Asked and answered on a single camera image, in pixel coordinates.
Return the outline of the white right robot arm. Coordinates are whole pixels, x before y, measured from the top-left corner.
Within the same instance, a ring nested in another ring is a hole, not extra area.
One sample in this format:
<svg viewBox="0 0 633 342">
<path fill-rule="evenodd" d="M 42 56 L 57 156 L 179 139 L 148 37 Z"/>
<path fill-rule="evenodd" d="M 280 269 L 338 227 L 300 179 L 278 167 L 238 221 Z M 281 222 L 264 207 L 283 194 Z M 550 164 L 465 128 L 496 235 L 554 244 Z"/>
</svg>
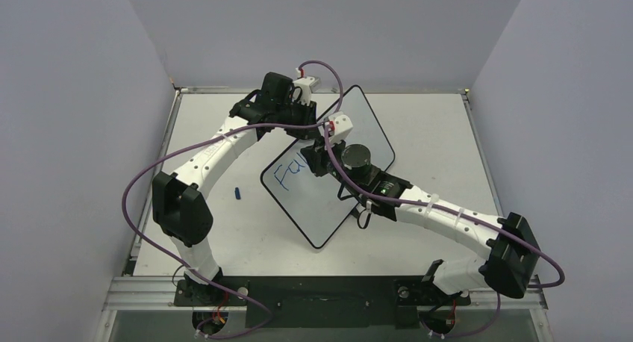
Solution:
<svg viewBox="0 0 633 342">
<path fill-rule="evenodd" d="M 419 226 L 473 252 L 463 260 L 433 262 L 421 282 L 428 301 L 479 287 L 513 299 L 524 297 L 539 258 L 524 216 L 498 217 L 451 204 L 373 165 L 369 149 L 361 144 L 341 142 L 331 151 L 333 157 L 322 138 L 300 150 L 315 176 L 331 175 L 368 215 Z"/>
</svg>

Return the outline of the black-framed whiteboard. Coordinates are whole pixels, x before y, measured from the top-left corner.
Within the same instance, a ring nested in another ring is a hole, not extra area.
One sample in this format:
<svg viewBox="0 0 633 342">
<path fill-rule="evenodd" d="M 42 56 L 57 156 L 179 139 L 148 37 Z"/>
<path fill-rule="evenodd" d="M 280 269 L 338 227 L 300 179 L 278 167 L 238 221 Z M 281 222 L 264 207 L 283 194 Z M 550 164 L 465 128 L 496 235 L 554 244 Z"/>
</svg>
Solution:
<svg viewBox="0 0 633 342">
<path fill-rule="evenodd" d="M 352 119 L 353 130 L 347 143 L 359 143 L 371 151 L 371 163 L 383 170 L 395 161 L 395 151 L 369 100 L 358 85 L 343 94 L 341 111 Z M 301 149 L 311 140 L 294 140 L 264 168 L 261 184 L 282 211 L 315 249 L 326 245 L 357 201 L 340 201 L 340 183 L 331 175 L 316 177 L 309 169 Z"/>
</svg>

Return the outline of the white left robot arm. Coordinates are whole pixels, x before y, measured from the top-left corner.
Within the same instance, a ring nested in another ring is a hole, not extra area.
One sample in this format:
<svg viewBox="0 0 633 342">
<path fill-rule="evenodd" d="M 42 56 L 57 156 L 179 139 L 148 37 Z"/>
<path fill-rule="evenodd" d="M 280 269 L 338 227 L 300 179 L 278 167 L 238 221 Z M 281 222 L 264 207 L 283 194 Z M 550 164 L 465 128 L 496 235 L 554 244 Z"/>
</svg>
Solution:
<svg viewBox="0 0 633 342">
<path fill-rule="evenodd" d="M 319 133 L 315 128 L 317 104 L 311 95 L 319 83 L 313 76 L 292 79 L 267 73 L 260 89 L 233 105 L 214 135 L 218 142 L 201 148 L 170 174 L 159 172 L 153 178 L 153 220 L 189 266 L 184 274 L 184 291 L 203 304 L 212 305 L 224 294 L 222 269 L 208 241 L 213 215 L 206 199 L 211 188 L 275 123 L 284 125 L 291 137 L 315 138 Z"/>
</svg>

